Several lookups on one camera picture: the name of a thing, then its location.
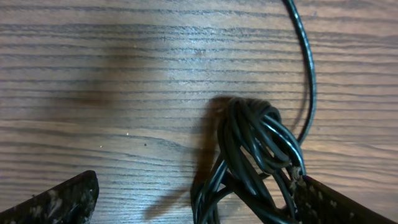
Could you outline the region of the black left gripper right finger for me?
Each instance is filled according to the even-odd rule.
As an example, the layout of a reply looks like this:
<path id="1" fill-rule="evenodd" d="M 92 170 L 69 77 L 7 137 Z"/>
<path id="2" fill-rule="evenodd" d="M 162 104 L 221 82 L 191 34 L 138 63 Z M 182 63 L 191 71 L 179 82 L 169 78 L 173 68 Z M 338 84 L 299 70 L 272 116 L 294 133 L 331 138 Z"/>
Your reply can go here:
<path id="1" fill-rule="evenodd" d="M 294 190 L 298 219 L 314 224 L 396 224 L 305 175 Z"/>

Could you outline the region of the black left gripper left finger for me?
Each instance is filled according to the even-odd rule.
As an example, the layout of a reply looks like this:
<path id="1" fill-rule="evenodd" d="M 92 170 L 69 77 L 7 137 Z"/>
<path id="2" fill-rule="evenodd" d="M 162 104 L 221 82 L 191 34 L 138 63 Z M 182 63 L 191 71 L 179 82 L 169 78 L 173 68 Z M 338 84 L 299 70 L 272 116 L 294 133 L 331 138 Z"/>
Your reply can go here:
<path id="1" fill-rule="evenodd" d="M 89 224 L 98 195 L 96 172 L 87 170 L 1 212 L 1 224 Z"/>

